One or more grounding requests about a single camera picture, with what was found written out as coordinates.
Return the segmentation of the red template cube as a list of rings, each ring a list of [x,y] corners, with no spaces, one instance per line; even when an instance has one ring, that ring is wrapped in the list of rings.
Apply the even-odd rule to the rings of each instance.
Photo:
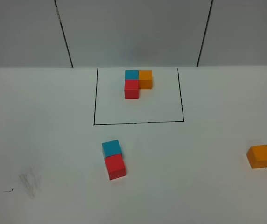
[[[139,98],[139,81],[138,80],[125,80],[124,96],[125,96],[125,99],[138,99]]]

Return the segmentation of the orange template cube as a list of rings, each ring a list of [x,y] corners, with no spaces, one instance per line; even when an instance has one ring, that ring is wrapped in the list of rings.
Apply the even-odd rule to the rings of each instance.
[[[139,71],[139,89],[152,89],[153,76],[151,70]]]

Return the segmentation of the blue template cube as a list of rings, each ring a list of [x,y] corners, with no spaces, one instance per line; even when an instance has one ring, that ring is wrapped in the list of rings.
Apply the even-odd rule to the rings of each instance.
[[[138,70],[126,70],[125,71],[125,80],[138,80],[139,71]]]

